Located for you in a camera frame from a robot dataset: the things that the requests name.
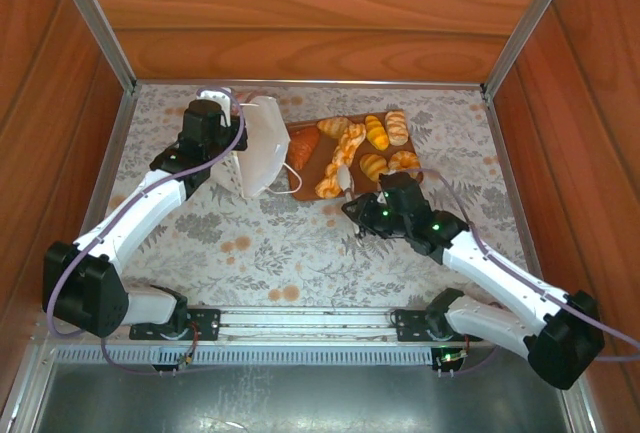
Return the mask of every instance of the toy bread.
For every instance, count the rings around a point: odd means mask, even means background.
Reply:
[[[356,150],[362,144],[366,136],[364,125],[351,124],[344,131],[338,141],[338,146],[333,151],[331,163],[325,169],[325,176],[316,185],[316,195],[320,198],[335,198],[342,189],[338,185],[338,167],[340,165],[351,166]]]
[[[389,170],[402,171],[420,168],[420,160],[415,153],[410,151],[399,151],[389,158]],[[418,176],[418,173],[409,173],[412,178]]]
[[[380,155],[367,154],[360,158],[360,169],[374,183],[378,182],[380,175],[389,173],[387,160]]]
[[[334,118],[320,120],[316,126],[325,135],[333,138],[334,140],[338,140],[349,125],[353,125],[351,120],[344,116],[336,116]]]
[[[378,150],[386,150],[389,147],[389,135],[384,131],[384,126],[378,118],[369,115],[364,119],[367,127],[367,140]]]
[[[300,171],[307,164],[311,153],[318,146],[320,131],[315,126],[302,128],[290,135],[289,150],[287,151],[287,163],[296,171]]]
[[[393,146],[402,146],[409,141],[409,130],[407,129],[407,120],[402,110],[389,111],[384,121],[387,125],[387,134],[389,142]]]

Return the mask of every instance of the wooden enclosure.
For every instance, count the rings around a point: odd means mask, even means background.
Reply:
[[[122,88],[72,0],[0,0],[0,402],[40,309],[42,259],[77,237]]]
[[[640,337],[640,0],[554,0],[495,98],[545,278]],[[633,354],[608,339],[607,354]],[[588,370],[607,431],[640,428],[640,366]]]
[[[483,82],[531,0],[98,0],[140,78]]]

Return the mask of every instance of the face mask strap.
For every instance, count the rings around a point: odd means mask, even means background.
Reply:
[[[282,166],[284,166],[287,170],[293,173],[293,176],[295,176],[298,179],[298,187],[295,190],[289,190],[289,191],[273,191],[271,188],[267,188],[267,191],[270,193],[273,193],[274,195],[288,195],[290,193],[296,193],[300,191],[300,188],[302,188],[302,178],[300,178],[300,175],[298,174],[298,172],[293,168],[291,168],[286,163],[283,163]]]

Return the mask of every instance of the wooden cutting board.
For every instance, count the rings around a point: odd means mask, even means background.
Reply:
[[[349,120],[353,123],[362,123],[364,124],[364,119],[366,116],[375,116],[378,118],[382,124],[384,125],[384,116],[386,112],[383,113],[366,113],[363,115],[355,115],[349,116]],[[319,118],[317,120],[307,120],[307,121],[299,121],[296,123],[288,123],[286,125],[287,131],[289,133],[293,133],[296,130],[307,128],[309,126],[315,126],[318,121],[323,118]],[[315,201],[322,200],[318,195],[316,195],[316,185],[320,183],[320,181],[324,178],[324,170],[329,163],[331,163],[331,159],[333,158],[333,150],[335,150],[336,146],[338,146],[338,140],[334,140],[333,138],[328,137],[324,133],[320,133],[320,141],[318,141],[318,146],[313,150],[311,154],[311,158],[304,168],[298,172],[300,177],[302,178],[302,188],[298,190],[296,193],[292,193],[293,197],[299,201]],[[413,141],[411,141],[411,136],[409,136],[409,141],[407,141],[402,146],[393,146],[389,145],[384,151],[377,150],[369,140],[365,139],[362,144],[356,150],[356,155],[353,159],[353,163],[351,164],[351,176],[353,177],[354,183],[354,193],[355,195],[361,195],[363,193],[370,193],[374,191],[378,191],[377,183],[371,181],[360,169],[360,158],[363,155],[368,153],[375,153],[377,155],[381,155],[389,161],[389,158],[394,153],[398,151],[410,151],[412,153],[416,152],[416,149],[413,146]],[[289,185],[291,189],[295,189],[298,186],[298,179],[293,176],[293,174],[288,171],[289,175]],[[418,182],[421,182],[423,178],[422,173],[418,174]]]

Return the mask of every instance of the floral tablecloth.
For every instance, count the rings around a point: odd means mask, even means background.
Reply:
[[[200,85],[144,85],[109,212],[140,182],[149,162],[176,138]],[[234,88],[247,94],[255,87]],[[483,237],[525,266],[500,165],[477,91],[264,87],[285,121],[402,108],[425,167],[460,193]],[[284,173],[274,189],[287,189]],[[423,183],[435,208],[456,211],[444,187]],[[190,303],[224,306],[413,306],[447,286],[486,295],[463,276],[414,253],[402,240],[367,237],[359,246],[343,200],[298,202],[265,193],[243,200],[211,180],[171,213],[127,265],[125,283],[155,283]]]

